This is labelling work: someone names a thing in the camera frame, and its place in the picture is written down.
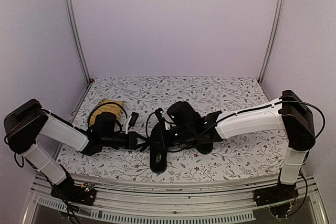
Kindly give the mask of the black shoelace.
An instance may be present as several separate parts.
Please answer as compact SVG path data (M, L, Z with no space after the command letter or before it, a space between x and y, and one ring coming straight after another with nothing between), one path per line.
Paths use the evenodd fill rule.
M140 152L145 151L148 147L153 147L153 148L156 148L157 150L159 149L156 137L143 137L142 136L140 137L140 140L142 140L142 143L139 144Z

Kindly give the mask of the black shoe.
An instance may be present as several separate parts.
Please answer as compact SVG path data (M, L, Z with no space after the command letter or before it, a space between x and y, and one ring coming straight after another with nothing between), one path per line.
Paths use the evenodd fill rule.
M157 123L150 135L150 169L161 174L167 167L167 151L170 147L168 131L164 123Z

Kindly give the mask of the red-soled shoe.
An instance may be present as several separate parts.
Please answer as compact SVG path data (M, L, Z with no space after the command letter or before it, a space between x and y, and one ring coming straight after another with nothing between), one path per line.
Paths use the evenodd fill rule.
M209 154L213 149L214 137L212 135L203 135L200 138L196 139L194 147L201 154Z

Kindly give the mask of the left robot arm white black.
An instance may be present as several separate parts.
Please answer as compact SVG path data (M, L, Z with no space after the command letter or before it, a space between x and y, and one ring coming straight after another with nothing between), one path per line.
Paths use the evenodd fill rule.
M138 114L133 112L122 125L114 113L104 111L82 130L31 99L5 116L4 141L15 154L21 155L57 186L61 195L73 200L78 195L77 186L66 170L37 143L37 136L51 138L87 156L101 152L104 147L136 150L142 146L139 140L146 141L144 136L129 130L137 118Z

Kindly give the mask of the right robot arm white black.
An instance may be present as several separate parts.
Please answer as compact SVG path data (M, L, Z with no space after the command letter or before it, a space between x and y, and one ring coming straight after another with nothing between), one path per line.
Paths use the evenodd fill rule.
M271 190L276 201L291 194L307 153L316 143L312 110L291 90L265 104L251 108L213 112L200 116L188 102L177 102L167 111L172 127L162 120L155 127L156 140L165 150L175 144L194 147L209 154L213 144L236 135L265 130L283 130L288 139L285 161L281 167L279 184Z

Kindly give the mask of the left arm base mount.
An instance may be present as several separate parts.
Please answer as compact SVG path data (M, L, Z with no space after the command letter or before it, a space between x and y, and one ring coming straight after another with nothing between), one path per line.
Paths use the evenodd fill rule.
M95 189L88 189L86 186L77 186L72 182L65 181L59 185L53 185L51 190L51 196L55 198L86 206L93 206L96 195Z

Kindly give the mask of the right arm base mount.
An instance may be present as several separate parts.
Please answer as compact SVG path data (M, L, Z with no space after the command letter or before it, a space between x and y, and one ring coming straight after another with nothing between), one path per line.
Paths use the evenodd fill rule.
M253 200L257 206L274 204L295 199L299 196L296 185L285 185L281 183L271 187L256 189L253 191L253 194Z

